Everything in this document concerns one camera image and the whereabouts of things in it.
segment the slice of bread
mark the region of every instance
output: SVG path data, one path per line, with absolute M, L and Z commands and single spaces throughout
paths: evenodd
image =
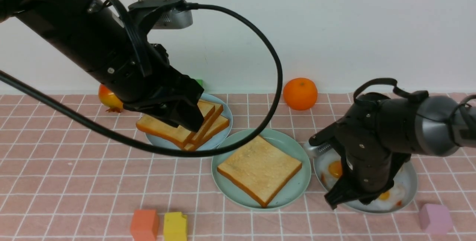
M 301 167 L 301 161 L 257 136 L 221 163 L 218 172 L 266 208 Z
M 219 103 L 216 103 L 216 102 L 209 102 L 207 100 L 200 100 L 201 102 L 205 102 L 205 103 L 209 103 L 209 104 L 213 104 L 215 106 L 215 112 L 210 116 L 209 119 L 207 119 L 203 124 L 202 124 L 202 127 L 200 128 L 200 130 L 195 133 L 192 138 L 190 139 L 190 143 L 191 144 L 199 144 L 200 141 L 202 140 L 203 136 L 205 135 L 205 133 L 207 133 L 207 131 L 210 129 L 211 125 L 213 124 L 213 122 L 215 122 L 215 120 L 221 115 L 221 113 L 223 112 L 223 105 L 219 104 Z
M 215 106 L 213 104 L 199 101 L 197 106 L 203 115 L 204 121 L 207 121 L 207 119 L 209 119 L 215 112 Z M 166 139 L 177 145 L 180 149 L 185 148 L 185 145 L 193 136 L 192 131 L 185 129 L 182 126 L 174 128 L 148 115 L 141 117 L 141 119 L 136 122 L 136 127 L 142 132 Z
M 213 136 L 221 132 L 223 129 L 226 129 L 230 125 L 230 121 L 224 117 L 219 116 L 211 125 L 210 129 L 205 133 L 203 138 L 200 140 L 199 144 L 187 144 L 184 148 L 185 151 L 195 151 L 204 143 L 209 141 Z

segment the light green plate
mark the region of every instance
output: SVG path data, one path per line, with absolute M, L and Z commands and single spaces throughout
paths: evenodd
M 224 147 L 233 144 L 246 136 L 248 136 L 254 129 L 245 129 L 239 131 L 233 135 L 228 136 L 218 147 Z M 218 173 L 216 168 L 225 161 L 234 151 L 214 156 L 211 162 L 211 171 L 213 180 L 220 191 L 232 202 L 243 206 L 248 209 L 256 211 L 272 211 L 275 209 L 283 208 L 299 197 L 308 188 L 311 181 L 311 162 L 304 149 L 294 139 L 286 134 L 274 131 L 272 129 L 265 129 L 261 132 L 260 136 L 266 139 L 269 143 L 279 148 L 284 153 L 300 160 L 302 162 L 302 168 L 291 180 L 277 193 L 276 197 L 270 202 L 267 208 L 263 209 L 258 202 L 253 200 L 243 190 L 234 185 L 230 180 Z

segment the light blue plate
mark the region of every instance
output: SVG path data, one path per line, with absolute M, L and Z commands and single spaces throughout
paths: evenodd
M 239 141 L 240 139 L 245 138 L 253 130 L 254 129 L 245 129 L 229 136 L 219 145 L 219 148 L 228 146 Z M 272 211 L 292 204 L 295 200 L 303 195 L 303 193 L 308 188 L 309 182 L 311 181 L 311 162 L 309 161 L 308 155 L 301 145 L 299 145 L 299 143 L 297 143 L 290 136 L 272 129 L 264 129 L 260 133 L 260 136 L 262 136 L 275 147 L 279 148 L 284 153 L 287 153 L 288 155 L 302 162 L 301 170 L 299 170 L 299 172 L 296 173 L 296 175 L 294 175 L 294 177 L 291 178 L 291 180 L 289 180 L 288 183 L 279 191 L 267 208 L 263 209 L 258 202 L 253 200 L 247 193 L 238 188 L 216 170 L 219 164 L 225 161 L 235 151 L 214 156 L 211 162 L 211 171 L 216 186 L 228 199 L 230 199 L 235 204 L 256 211 Z
M 223 142 L 226 139 L 228 134 L 230 134 L 231 127 L 233 125 L 233 115 L 231 114 L 231 110 L 228 107 L 228 105 L 226 105 L 226 103 L 224 103 L 222 100 L 220 100 L 219 98 L 217 98 L 213 95 L 205 94 L 205 93 L 202 94 L 201 99 L 202 100 L 207 100 L 209 102 L 219 103 L 219 104 L 223 105 L 223 112 L 221 112 L 221 115 L 224 116 L 225 118 L 227 118 L 230 121 L 230 125 L 226 129 L 223 129 L 218 134 L 213 136 L 209 141 L 204 143 L 202 146 L 200 146 L 197 149 L 197 151 L 215 149 L 217 146 L 219 146 L 219 144 L 221 144 L 221 142 Z M 177 147 L 177 145 L 173 144 L 171 141 L 167 141 L 166 139 L 162 139 L 159 136 L 153 136 L 153 135 L 150 135 L 150 134 L 146 133 L 146 137 L 147 137 L 148 141 L 150 142 L 150 144 L 152 144 L 154 146 L 169 148 L 169 149 L 177 149 L 177 150 L 180 149 L 179 147 Z

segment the stack of toast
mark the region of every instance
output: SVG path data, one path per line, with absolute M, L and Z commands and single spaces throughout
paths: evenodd
M 139 131 L 172 142 L 184 151 L 195 151 L 213 136 L 226 129 L 230 121 L 221 115 L 223 105 L 200 99 L 197 103 L 202 115 L 203 124 L 198 132 L 192 132 L 182 126 L 174 128 L 151 116 L 144 115 L 136 122 Z

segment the green block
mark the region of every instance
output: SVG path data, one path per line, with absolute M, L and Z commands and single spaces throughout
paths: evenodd
M 203 87 L 203 80 L 201 79 L 195 79 L 196 82 L 198 82 L 202 87 Z

